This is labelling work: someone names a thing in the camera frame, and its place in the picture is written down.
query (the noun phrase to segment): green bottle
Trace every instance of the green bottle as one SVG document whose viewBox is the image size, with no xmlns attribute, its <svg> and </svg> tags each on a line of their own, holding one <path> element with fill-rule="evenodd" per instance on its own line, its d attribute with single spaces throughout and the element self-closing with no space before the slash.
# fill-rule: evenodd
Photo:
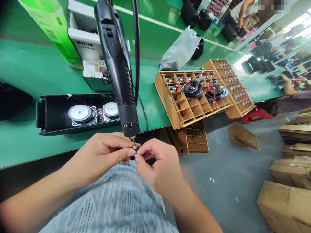
<svg viewBox="0 0 311 233">
<path fill-rule="evenodd" d="M 57 0 L 18 0 L 37 22 L 65 61 L 73 68 L 82 69 L 82 61 L 69 39 L 64 11 Z"/>
</svg>

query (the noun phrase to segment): green table surface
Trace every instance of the green table surface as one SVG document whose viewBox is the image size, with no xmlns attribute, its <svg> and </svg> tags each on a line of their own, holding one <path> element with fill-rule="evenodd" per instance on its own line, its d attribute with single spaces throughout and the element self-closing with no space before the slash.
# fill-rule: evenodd
<svg viewBox="0 0 311 233">
<path fill-rule="evenodd" d="M 129 3 L 114 1 L 125 9 Z M 185 29 L 179 11 L 167 7 L 162 1 L 139 1 L 140 14 L 154 17 L 165 24 Z M 10 1 L 0 24 L 0 80 L 29 93 L 34 98 L 33 105 L 10 120 L 0 121 L 0 168 L 45 158 L 55 154 L 80 148 L 96 132 L 120 132 L 121 126 L 103 128 L 77 134 L 41 136 L 36 128 L 35 102 L 41 95 L 87 94 L 93 93 L 82 78 L 82 71 L 69 67 L 58 50 L 47 39 L 42 30 L 32 20 L 17 1 Z M 133 16 L 119 11 L 124 31 L 131 46 L 131 65 L 135 77 L 135 49 Z M 163 104 L 154 86 L 159 71 L 159 61 L 165 51 L 174 43 L 180 32 L 165 26 L 140 19 L 141 65 L 140 97 L 149 120 L 149 130 L 170 125 Z M 214 29 L 208 30 L 204 37 L 216 42 L 223 38 Z M 214 43 L 204 42 L 204 53 L 198 60 L 190 60 L 182 70 L 198 70 L 209 59 L 228 59 L 241 70 L 240 64 L 249 55 L 234 52 Z M 281 73 L 277 68 L 273 74 Z M 253 101 L 262 101 L 280 96 L 273 85 L 264 79 L 265 75 L 239 73 L 239 78 Z M 146 130 L 146 119 L 141 104 L 137 106 L 141 131 Z"/>
</svg>

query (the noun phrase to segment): white plastic bag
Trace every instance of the white plastic bag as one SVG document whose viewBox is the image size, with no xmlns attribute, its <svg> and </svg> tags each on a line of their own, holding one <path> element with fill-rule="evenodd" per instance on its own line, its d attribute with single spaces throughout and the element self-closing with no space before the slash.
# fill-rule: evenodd
<svg viewBox="0 0 311 233">
<path fill-rule="evenodd" d="M 193 29 L 190 29 L 189 25 L 163 55 L 160 61 L 160 69 L 179 70 L 186 64 L 194 54 L 202 38 L 196 35 L 197 33 Z"/>
</svg>

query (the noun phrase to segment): black electric screwdriver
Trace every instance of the black electric screwdriver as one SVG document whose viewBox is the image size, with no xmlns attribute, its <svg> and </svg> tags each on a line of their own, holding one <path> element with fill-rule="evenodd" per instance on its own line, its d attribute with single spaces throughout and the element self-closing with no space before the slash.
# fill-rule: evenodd
<svg viewBox="0 0 311 233">
<path fill-rule="evenodd" d="M 130 56 L 121 19 L 112 1 L 99 0 L 94 8 L 98 35 L 102 46 L 108 76 L 112 82 L 124 136 L 133 139 L 139 134 Z"/>
</svg>

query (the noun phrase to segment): hand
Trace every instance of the hand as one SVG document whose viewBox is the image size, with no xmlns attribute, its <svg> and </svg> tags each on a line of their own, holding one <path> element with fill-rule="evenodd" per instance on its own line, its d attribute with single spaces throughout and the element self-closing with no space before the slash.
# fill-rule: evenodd
<svg viewBox="0 0 311 233">
<path fill-rule="evenodd" d="M 176 194 L 187 187 L 174 146 L 151 139 L 139 148 L 135 158 L 137 173 L 153 190 L 168 200 L 173 201 Z M 152 166 L 146 163 L 151 158 L 157 159 Z"/>
<path fill-rule="evenodd" d="M 239 22 L 237 23 L 237 25 L 238 25 L 239 28 L 241 29 L 241 27 L 243 26 L 243 20 L 239 20 Z"/>
<path fill-rule="evenodd" d="M 284 81 L 289 81 L 289 77 L 287 77 L 285 74 L 281 74 L 281 77 L 283 78 Z"/>
<path fill-rule="evenodd" d="M 96 133 L 59 171 L 76 189 L 95 182 L 117 163 L 128 163 L 134 154 L 133 143 L 122 133 Z"/>
<path fill-rule="evenodd" d="M 292 79 L 292 81 L 296 84 L 300 84 L 302 82 L 301 78 Z"/>
</svg>

